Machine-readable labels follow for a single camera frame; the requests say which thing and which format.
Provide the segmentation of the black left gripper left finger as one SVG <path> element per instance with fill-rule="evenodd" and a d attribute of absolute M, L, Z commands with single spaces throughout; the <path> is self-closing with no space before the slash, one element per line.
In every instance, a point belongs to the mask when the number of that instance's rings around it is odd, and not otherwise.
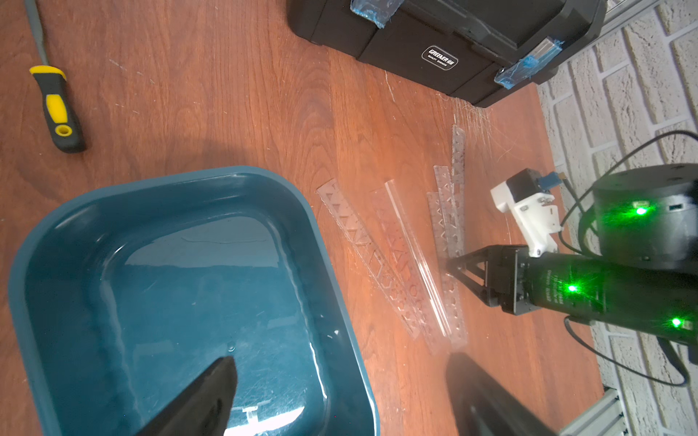
<path fill-rule="evenodd" d="M 219 358 L 137 435 L 223 435 L 236 387 L 234 358 Z"/>

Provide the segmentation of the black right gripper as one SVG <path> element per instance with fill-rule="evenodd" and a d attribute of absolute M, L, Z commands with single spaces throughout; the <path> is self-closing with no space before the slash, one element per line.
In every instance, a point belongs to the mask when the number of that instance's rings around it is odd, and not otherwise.
<path fill-rule="evenodd" d="M 489 307 L 506 314 L 532 312 L 524 287 L 528 248 L 523 245 L 490 245 L 446 262 L 446 271 Z"/>

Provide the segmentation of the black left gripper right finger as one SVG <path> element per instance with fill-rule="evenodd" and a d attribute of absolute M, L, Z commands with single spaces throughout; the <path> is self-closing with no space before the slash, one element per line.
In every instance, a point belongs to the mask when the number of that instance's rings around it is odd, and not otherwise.
<path fill-rule="evenodd" d="M 445 381 L 460 435 L 556 435 L 467 354 L 449 356 Z"/>

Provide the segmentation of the clear plain ruler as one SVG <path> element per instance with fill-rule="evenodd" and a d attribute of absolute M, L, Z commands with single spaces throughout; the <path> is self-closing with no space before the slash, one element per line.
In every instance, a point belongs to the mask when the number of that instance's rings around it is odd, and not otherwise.
<path fill-rule="evenodd" d="M 441 354 L 447 348 L 452 329 L 396 182 L 385 182 L 382 188 L 372 192 L 371 201 L 403 283 L 407 303 L 414 312 L 429 352 Z"/>

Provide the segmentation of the clear stencil ruler with triangles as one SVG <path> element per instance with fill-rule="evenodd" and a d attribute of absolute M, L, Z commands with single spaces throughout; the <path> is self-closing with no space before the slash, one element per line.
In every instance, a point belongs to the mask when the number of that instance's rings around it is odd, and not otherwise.
<path fill-rule="evenodd" d="M 345 198 L 336 179 L 321 185 L 316 193 L 333 216 L 347 241 L 361 259 L 376 287 L 384 294 L 409 335 L 416 339 L 422 327 L 409 302 L 402 280 L 367 230 L 364 221 Z"/>

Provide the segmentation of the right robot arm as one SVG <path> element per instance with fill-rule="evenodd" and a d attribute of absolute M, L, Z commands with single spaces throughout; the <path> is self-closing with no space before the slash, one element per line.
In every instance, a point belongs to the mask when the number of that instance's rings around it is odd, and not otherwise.
<path fill-rule="evenodd" d="M 697 343 L 697 167 L 674 163 L 609 174 L 580 218 L 600 250 L 562 254 L 552 188 L 558 174 L 525 169 L 494 187 L 525 243 L 490 245 L 447 263 L 483 303 L 513 315 L 540 308 L 686 346 Z"/>

